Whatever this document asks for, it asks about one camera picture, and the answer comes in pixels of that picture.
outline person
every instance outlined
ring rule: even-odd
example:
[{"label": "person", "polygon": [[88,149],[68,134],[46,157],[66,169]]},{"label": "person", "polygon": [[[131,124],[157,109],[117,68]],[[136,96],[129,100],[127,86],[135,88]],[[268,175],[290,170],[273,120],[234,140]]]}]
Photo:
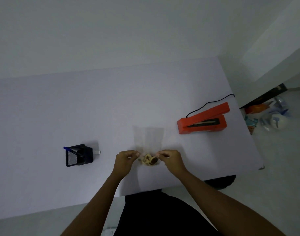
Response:
[{"label": "person", "polygon": [[[61,234],[101,235],[120,181],[130,172],[137,151],[116,156],[112,173],[101,189]],[[119,235],[284,235],[269,221],[242,203],[207,185],[185,167],[176,150],[157,153],[168,170],[183,183],[214,227],[194,208],[161,190],[127,195],[114,233]]]}]

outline person's left hand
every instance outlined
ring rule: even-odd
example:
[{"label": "person's left hand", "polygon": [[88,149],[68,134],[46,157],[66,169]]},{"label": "person's left hand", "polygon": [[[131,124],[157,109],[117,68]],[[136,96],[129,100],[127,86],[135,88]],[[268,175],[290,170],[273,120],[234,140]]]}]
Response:
[{"label": "person's left hand", "polygon": [[124,151],[116,155],[112,174],[122,180],[131,170],[132,163],[140,156],[138,151]]}]

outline forearm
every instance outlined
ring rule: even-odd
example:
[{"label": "forearm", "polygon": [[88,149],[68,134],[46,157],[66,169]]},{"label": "forearm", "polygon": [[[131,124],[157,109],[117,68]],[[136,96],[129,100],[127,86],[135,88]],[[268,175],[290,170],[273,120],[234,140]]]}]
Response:
[{"label": "forearm", "polygon": [[191,173],[186,171],[178,178],[223,235],[284,235],[255,211],[215,190]]},{"label": "forearm", "polygon": [[120,177],[111,174],[61,236],[100,235],[120,181]]}]

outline human hand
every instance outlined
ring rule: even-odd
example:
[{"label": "human hand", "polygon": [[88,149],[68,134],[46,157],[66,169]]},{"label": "human hand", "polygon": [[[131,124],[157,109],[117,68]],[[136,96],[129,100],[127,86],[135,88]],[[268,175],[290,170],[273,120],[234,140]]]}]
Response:
[{"label": "human hand", "polygon": [[123,151],[116,155],[112,174],[122,180],[131,170],[132,163],[140,156],[138,151]]},{"label": "human hand", "polygon": [[163,150],[157,154],[158,158],[165,163],[168,170],[177,178],[187,169],[183,163],[182,156],[177,150]]}]

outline table top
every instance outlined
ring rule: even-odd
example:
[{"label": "table top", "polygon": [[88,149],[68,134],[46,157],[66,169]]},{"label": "table top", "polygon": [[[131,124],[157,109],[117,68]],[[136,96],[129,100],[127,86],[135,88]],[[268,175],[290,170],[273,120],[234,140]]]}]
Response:
[{"label": "table top", "polygon": [[[0,218],[89,202],[118,152],[135,149],[133,126],[163,128],[162,149],[181,152],[202,180],[258,170],[260,154],[236,100],[220,132],[180,135],[177,121],[231,94],[217,58],[0,79]],[[64,146],[101,154],[65,166]],[[137,161],[115,196],[181,184],[163,163]]]}]

